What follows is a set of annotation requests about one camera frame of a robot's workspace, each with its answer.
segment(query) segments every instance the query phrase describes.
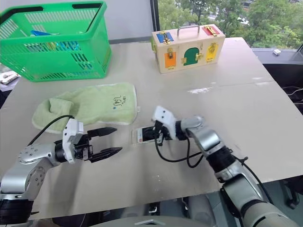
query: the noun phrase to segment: white table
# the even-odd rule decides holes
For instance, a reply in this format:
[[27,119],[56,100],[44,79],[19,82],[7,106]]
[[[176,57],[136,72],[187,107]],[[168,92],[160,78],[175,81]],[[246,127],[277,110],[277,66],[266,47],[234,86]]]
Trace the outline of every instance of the white table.
[[[105,79],[32,83],[21,79],[0,110],[0,175],[39,132],[32,115],[43,100],[67,90],[117,82],[136,87],[141,111],[129,126],[92,141],[94,150],[122,146],[117,155],[91,164],[63,163],[51,169],[35,200],[31,218],[74,215],[217,191],[220,184],[206,160],[190,169],[185,162],[160,159],[154,144],[133,145],[131,131],[151,125],[157,105],[177,118],[206,118],[225,144],[261,181],[303,174],[303,117],[242,38],[225,40],[219,62],[160,74],[149,43],[112,45],[113,58]],[[85,130],[104,126],[94,124]],[[49,143],[60,135],[45,133]],[[198,149],[192,142],[191,152]],[[184,141],[165,143],[170,158],[186,155]]]

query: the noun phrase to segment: blue panel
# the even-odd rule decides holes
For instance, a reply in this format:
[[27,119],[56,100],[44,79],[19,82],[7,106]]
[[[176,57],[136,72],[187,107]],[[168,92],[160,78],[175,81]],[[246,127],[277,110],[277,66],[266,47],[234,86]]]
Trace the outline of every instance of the blue panel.
[[[167,35],[167,38],[169,39],[169,41],[174,41],[174,39],[172,38],[172,36],[169,32],[166,32],[166,35]],[[164,34],[157,34],[157,37],[158,37],[160,43],[164,42]]]

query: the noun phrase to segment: green towel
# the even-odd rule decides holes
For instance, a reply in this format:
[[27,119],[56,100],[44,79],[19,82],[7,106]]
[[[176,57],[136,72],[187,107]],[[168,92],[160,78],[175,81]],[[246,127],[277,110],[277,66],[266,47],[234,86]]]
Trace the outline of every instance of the green towel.
[[[95,122],[131,124],[137,116],[137,97],[132,84],[119,83],[83,87],[43,101],[36,109],[32,123],[44,128],[53,119],[70,114],[84,125]],[[46,130],[61,133],[67,123],[62,118]]]

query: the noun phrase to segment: window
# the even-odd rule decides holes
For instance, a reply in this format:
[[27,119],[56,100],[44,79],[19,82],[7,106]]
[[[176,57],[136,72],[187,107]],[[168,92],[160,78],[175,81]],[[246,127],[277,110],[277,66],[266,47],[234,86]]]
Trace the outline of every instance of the window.
[[298,49],[303,43],[303,0],[158,0],[158,10],[160,30],[216,24],[250,47]]

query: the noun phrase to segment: green plastic basket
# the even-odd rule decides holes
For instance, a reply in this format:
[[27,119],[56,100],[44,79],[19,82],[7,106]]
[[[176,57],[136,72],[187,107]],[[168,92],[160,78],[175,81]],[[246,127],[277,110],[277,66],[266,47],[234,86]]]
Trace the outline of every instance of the green plastic basket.
[[[103,1],[9,8],[0,14],[0,62],[30,81],[95,79],[111,57]],[[31,31],[50,35],[31,36]]]

